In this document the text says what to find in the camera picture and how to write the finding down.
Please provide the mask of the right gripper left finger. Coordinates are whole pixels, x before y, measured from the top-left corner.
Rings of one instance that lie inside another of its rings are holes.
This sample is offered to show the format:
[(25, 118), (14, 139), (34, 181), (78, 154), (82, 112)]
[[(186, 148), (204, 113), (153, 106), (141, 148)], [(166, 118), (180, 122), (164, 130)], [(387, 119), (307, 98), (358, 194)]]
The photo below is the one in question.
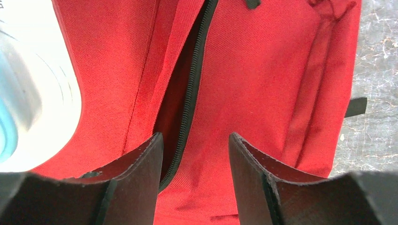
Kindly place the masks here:
[(31, 172), (0, 175), (3, 225), (151, 225), (163, 160), (156, 133), (135, 150), (85, 174), (55, 180)]

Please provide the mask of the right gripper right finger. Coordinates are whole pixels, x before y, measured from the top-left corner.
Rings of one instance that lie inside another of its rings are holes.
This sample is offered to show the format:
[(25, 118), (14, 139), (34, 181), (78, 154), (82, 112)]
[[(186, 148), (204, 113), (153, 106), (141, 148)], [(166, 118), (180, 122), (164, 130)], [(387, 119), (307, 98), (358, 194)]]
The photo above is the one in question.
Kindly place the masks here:
[(395, 225), (398, 173), (354, 171), (326, 179), (290, 167), (237, 133), (230, 166), (242, 225)]

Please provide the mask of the red student backpack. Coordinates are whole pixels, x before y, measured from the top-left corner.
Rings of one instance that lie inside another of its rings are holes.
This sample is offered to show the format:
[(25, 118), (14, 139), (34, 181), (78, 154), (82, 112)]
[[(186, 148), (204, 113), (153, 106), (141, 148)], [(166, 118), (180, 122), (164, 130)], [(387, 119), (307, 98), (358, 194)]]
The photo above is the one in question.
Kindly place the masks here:
[(327, 177), (351, 95), (359, 0), (56, 0), (83, 94), (69, 143), (34, 169), (80, 176), (164, 140), (156, 225), (239, 224), (237, 132)]

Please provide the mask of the blue packaged correction tape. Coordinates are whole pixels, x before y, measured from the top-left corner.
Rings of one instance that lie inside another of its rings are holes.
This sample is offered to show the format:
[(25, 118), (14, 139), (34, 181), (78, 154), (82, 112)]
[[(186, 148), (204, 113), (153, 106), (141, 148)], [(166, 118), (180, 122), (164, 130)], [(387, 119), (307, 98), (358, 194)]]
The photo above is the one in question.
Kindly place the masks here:
[(31, 170), (72, 138), (82, 110), (52, 0), (0, 3), (0, 170)]

